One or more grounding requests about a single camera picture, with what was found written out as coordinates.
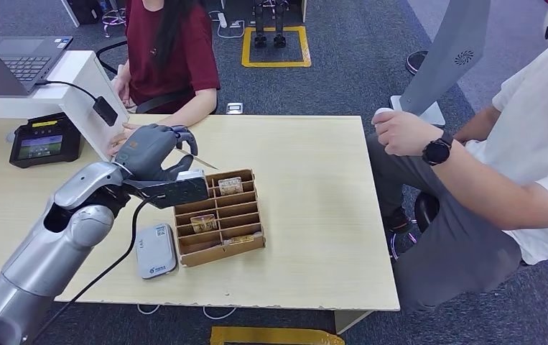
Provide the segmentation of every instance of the card reader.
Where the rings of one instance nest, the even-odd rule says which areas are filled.
[[[79,158],[81,133],[64,113],[30,119],[14,133],[9,162],[17,167]]]
[[[177,266],[177,255],[170,225],[160,224],[139,231],[136,234],[136,259],[142,279],[173,271]]]

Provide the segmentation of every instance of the white desk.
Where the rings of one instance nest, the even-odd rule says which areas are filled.
[[[160,118],[136,115],[131,121]],[[48,196],[98,160],[86,147],[74,163],[13,167],[7,162],[11,147],[2,139],[13,122],[0,120],[0,267]],[[399,310],[360,117],[220,115],[192,131],[200,157],[220,171],[253,169],[266,248],[149,281],[138,278],[132,255],[80,301],[325,309],[335,311],[338,333],[371,311]],[[173,152],[164,166],[179,158]],[[60,300],[125,251],[137,204],[133,199],[122,210]],[[139,216],[140,227],[160,223],[173,224],[171,210],[147,206]]]
[[[40,86],[25,98],[0,98],[0,119],[33,119],[63,111],[92,147],[101,148],[106,147],[108,139],[119,133],[121,124],[128,121],[128,112],[113,91],[113,86],[94,52],[65,52],[47,79],[74,83],[95,97],[104,97],[119,115],[115,125],[106,126],[92,109],[94,100],[66,85]],[[102,160],[109,159],[103,149],[99,153]]]

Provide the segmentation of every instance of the robotic arm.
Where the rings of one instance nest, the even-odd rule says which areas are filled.
[[[163,170],[164,159],[183,142],[192,155]],[[0,271],[0,345],[34,341],[55,297],[107,236],[130,195],[157,208],[208,198],[203,171],[187,171],[197,153],[185,127],[151,124],[137,129],[113,162],[90,164],[60,187]]]

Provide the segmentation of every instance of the light wood tabletop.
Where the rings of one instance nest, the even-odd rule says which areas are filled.
[[[148,124],[157,115],[135,115]],[[19,169],[5,136],[22,121],[0,120],[0,268],[72,174],[98,160]],[[199,158],[220,172],[250,168],[259,192],[266,247],[142,280],[132,254],[93,286],[83,302],[215,305],[356,311],[399,309],[360,117],[210,116],[192,127]],[[164,166],[175,164],[173,152]],[[194,162],[206,173],[217,170]],[[138,200],[122,210],[108,237],[59,300],[68,300],[115,261],[130,240]],[[139,228],[173,225],[171,210],[143,209]]]

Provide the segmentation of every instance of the small package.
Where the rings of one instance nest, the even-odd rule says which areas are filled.
[[[225,180],[219,180],[218,188],[222,196],[244,193],[241,178],[226,178]]]
[[[193,232],[196,234],[217,229],[216,217],[214,214],[192,217],[190,221],[193,226]]]

